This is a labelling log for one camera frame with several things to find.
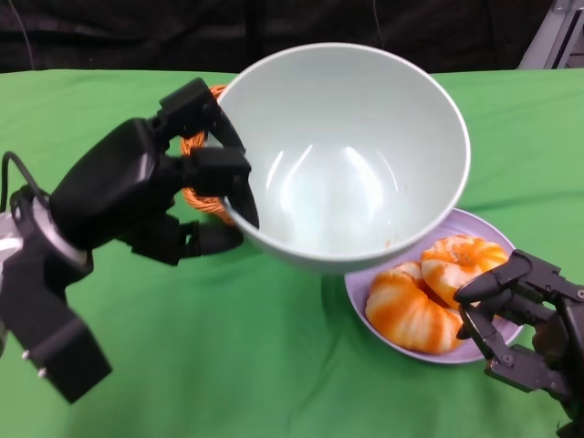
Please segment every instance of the bowl rim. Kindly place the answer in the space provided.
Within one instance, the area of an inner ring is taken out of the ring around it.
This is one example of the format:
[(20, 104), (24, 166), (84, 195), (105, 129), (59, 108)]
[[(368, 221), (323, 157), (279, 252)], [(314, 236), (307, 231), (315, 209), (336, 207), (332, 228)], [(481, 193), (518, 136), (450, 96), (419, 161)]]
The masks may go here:
[(352, 49), (352, 50), (363, 50), (363, 51), (369, 51), (371, 53), (381, 55), (383, 57), (388, 57), (394, 61), (402, 63), (404, 66), (410, 68), (412, 71), (423, 76), (428, 81), (430, 81), (430, 83), (432, 83), (438, 89), (438, 91), (440, 91), (442, 93), (442, 95), (444, 96), (446, 101), (450, 104), (451, 108), (453, 109), (454, 114), (456, 115), (456, 118), (458, 119), (458, 121), (460, 123), (460, 127), (463, 131), (463, 136), (464, 136), (465, 157), (464, 157), (463, 177), (462, 177), (454, 195), (452, 196), (450, 202), (446, 205), (446, 207), (443, 209), (443, 211), (438, 216), (436, 216), (433, 221), (431, 221), (429, 224), (427, 224), (422, 230), (411, 235), (407, 239), (401, 240), (398, 244), (391, 245), (388, 248), (383, 248), (383, 249), (378, 249), (378, 250), (373, 250), (373, 251), (360, 251), (358, 253), (352, 253), (350, 255), (333, 255), (333, 254), (323, 255), (323, 254), (310, 253), (308, 251), (301, 251), (301, 250), (291, 248), (291, 247), (287, 246), (286, 244), (283, 244), (283, 243), (277, 241), (273, 237), (270, 237), (269, 235), (262, 233), (261, 228), (258, 230), (254, 226), (252, 226), (250, 223), (248, 223), (246, 221), (246, 219), (244, 219), (238, 212), (236, 212), (233, 209), (233, 207), (231, 206), (231, 204), (229, 203), (229, 201), (227, 199), (223, 199), (224, 209), (229, 213), (229, 215), (232, 217), (232, 219), (237, 224), (237, 226), (242, 228), (246, 233), (250, 234), (258, 241), (260, 241), (260, 242), (262, 242), (262, 243), (264, 243), (264, 244), (266, 244), (266, 245), (268, 245), (268, 246), (270, 246), (270, 247), (272, 247), (272, 248), (274, 248), (282, 253), (286, 253), (286, 254), (289, 254), (289, 255), (292, 255), (295, 257), (304, 258), (307, 260), (324, 261), (324, 262), (355, 263), (355, 262), (365, 262), (365, 261), (368, 261), (371, 259), (377, 259), (377, 258), (382, 258), (385, 256), (390, 256), (390, 255), (397, 253), (405, 248), (408, 248), (411, 245), (414, 245), (416, 242), (420, 241), (425, 235), (429, 234), (433, 229), (435, 229), (448, 216), (448, 214), (455, 208), (456, 204), (458, 203), (458, 201), (460, 200), (460, 197), (463, 194), (464, 188), (465, 188), (466, 183), (468, 181), (468, 175), (470, 172), (470, 162), (471, 162), (471, 147), (470, 147), (470, 139), (469, 139), (469, 135), (468, 135), (468, 129), (466, 128), (466, 123), (464, 122), (464, 118), (463, 118), (460, 110), (458, 109), (458, 107), (454, 103), (454, 100), (450, 97), (450, 95), (446, 92), (446, 90), (434, 78), (432, 78), (428, 73), (423, 71), (421, 68), (415, 66), (410, 61), (403, 59), (402, 57), (398, 57), (397, 55), (393, 55), (392, 53), (386, 52), (384, 50), (375, 48), (375, 47), (368, 47), (368, 46), (363, 46), (363, 45), (359, 45), (359, 44), (351, 44), (351, 43), (315, 43), (315, 44), (306, 44), (306, 45), (302, 45), (302, 46), (291, 47), (291, 48), (276, 52), (276, 53), (274, 53), (268, 57), (265, 57), (263, 59), (260, 59), (259, 61), (252, 64), (251, 66), (246, 68), (244, 71), (242, 71), (233, 81), (231, 81), (229, 83), (229, 85), (225, 88), (225, 90), (223, 91), (221, 96), (219, 96), (217, 101), (219, 102), (219, 104), (221, 104), (224, 97), (229, 94), (229, 91), (233, 87), (235, 87), (237, 85), (237, 83), (240, 80), (242, 80), (242, 78), (244, 78), (246, 75), (248, 75), (250, 72), (252, 72), (256, 68), (259, 68), (259, 67), (263, 66), (264, 64), (266, 64), (274, 59), (277, 59), (279, 57), (284, 57), (284, 56), (289, 55), (291, 53), (301, 52), (301, 51), (305, 51), (305, 50), (318, 50), (318, 49), (322, 49), (322, 48), (348, 48), (348, 49)]

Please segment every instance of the peeled tangerine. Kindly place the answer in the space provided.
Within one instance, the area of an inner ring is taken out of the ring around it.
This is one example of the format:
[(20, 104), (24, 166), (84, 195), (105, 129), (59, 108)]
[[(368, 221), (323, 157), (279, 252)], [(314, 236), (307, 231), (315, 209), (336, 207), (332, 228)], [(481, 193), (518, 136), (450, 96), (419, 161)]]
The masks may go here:
[(452, 308), (454, 292), (508, 259), (498, 244), (471, 235), (452, 235), (422, 253), (422, 275), (429, 287)]
[(463, 321), (432, 301), (419, 263), (409, 262), (378, 274), (371, 285), (365, 314), (387, 340), (404, 349), (440, 354), (461, 344)]

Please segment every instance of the table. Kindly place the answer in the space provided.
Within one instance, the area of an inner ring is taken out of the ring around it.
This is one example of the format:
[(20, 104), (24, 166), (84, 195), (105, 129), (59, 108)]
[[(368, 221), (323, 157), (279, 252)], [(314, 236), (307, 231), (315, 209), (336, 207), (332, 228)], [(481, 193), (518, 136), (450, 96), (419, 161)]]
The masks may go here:
[[(0, 76), (0, 145), (46, 190), (119, 122), (150, 116), (193, 72), (47, 71)], [(201, 73), (209, 85), (233, 75)], [(436, 78), (466, 119), (470, 181), (459, 206), (584, 282), (584, 70)], [(178, 153), (178, 143), (172, 146)], [(12, 188), (23, 181), (12, 172)], [(177, 196), (173, 212), (200, 216)], [(9, 340), (0, 360), (6, 438), (479, 438), (555, 436), (545, 393), (441, 367), (376, 340), (335, 276), (249, 244), (172, 268), (112, 243), (68, 291), (114, 368), (73, 406)], [(528, 344), (527, 329), (520, 340)]]

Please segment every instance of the white bowl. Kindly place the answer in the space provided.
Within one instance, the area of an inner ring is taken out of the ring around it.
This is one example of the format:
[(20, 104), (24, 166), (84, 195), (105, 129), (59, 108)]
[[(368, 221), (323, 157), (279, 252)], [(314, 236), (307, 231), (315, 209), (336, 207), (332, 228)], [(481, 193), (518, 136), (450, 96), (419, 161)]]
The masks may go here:
[(294, 47), (239, 75), (219, 102), (252, 165), (257, 245), (345, 273), (378, 265), (454, 208), (470, 167), (464, 120), (429, 75), (390, 53)]

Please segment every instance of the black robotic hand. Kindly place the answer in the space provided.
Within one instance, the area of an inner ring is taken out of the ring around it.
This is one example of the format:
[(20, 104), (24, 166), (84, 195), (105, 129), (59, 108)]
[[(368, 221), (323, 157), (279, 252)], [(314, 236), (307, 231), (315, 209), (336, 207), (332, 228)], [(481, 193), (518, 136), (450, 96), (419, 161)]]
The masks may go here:
[[(558, 400), (572, 421), (561, 438), (584, 436), (584, 287), (559, 275), (560, 269), (516, 250), (501, 266), (461, 287), (463, 327), (485, 356), (485, 373), (521, 391), (543, 390)], [(545, 307), (551, 304), (554, 309)], [(534, 349), (508, 347), (493, 325), (498, 315), (536, 329)]]
[[(177, 265), (240, 245), (243, 236), (234, 227), (180, 224), (167, 214), (184, 187), (227, 199), (259, 226), (244, 145), (206, 84), (196, 79), (161, 100), (161, 107), (150, 119), (130, 119), (110, 132), (50, 195), (12, 152), (2, 160), (0, 355), (10, 332), (25, 351), (23, 359), (69, 402), (111, 372), (66, 294), (93, 271), (93, 249), (117, 239), (135, 254)], [(200, 131), (211, 132), (224, 147), (201, 148), (188, 157), (166, 154), (172, 138)], [(10, 161), (27, 185), (12, 193), (6, 212)]]

